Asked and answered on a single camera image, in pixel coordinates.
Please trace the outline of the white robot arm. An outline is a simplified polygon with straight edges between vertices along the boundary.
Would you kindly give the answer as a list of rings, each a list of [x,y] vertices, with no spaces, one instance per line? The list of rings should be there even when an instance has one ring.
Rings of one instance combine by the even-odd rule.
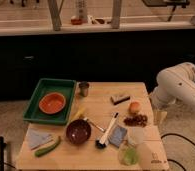
[[[195,109],[195,64],[184,62],[161,70],[150,95],[154,107],[162,109],[181,100]]]

